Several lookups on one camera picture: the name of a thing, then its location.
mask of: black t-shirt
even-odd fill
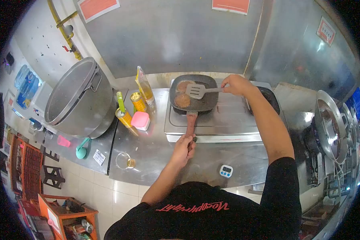
[[[154,206],[131,209],[104,239],[298,239],[300,219],[296,163],[283,157],[268,167],[260,204],[187,182]]]

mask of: teal ladle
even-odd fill
[[[78,159],[83,159],[87,155],[87,149],[83,145],[89,140],[89,137],[86,137],[84,141],[76,147],[76,157]]]

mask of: green handle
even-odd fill
[[[121,92],[117,92],[116,96],[117,96],[117,101],[119,102],[120,111],[125,113],[124,101],[123,101],[123,96],[122,96]]]
[[[76,147],[76,151],[79,151],[88,140],[89,140],[89,137],[86,137],[84,139],[84,141],[79,146]]]

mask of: can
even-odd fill
[[[123,113],[122,111],[120,111],[120,108],[118,108],[115,115],[120,120],[120,122],[124,124],[125,127],[132,127],[132,117],[127,110],[125,110],[125,113]]]
[[[147,107],[145,106],[144,100],[141,97],[139,92],[132,93],[130,99],[137,111],[139,111],[139,112],[147,111]]]

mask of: yellow gas pipe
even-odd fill
[[[60,17],[58,15],[58,13],[56,12],[56,8],[53,5],[52,0],[47,0],[48,2],[48,6],[49,9],[51,10],[52,16],[56,22],[56,27],[61,31],[61,34],[63,35],[63,37],[65,38],[65,40],[67,41],[69,47],[71,48],[72,52],[75,54],[75,57],[77,60],[82,60],[83,57],[81,55],[81,53],[77,50],[76,46],[73,44],[71,38],[73,37],[73,33],[70,36],[67,36],[64,32],[64,23],[66,23],[69,19],[75,17],[77,15],[77,11],[75,11],[74,13],[72,13],[71,15],[69,15],[68,17],[64,18],[62,21],[60,20]]]

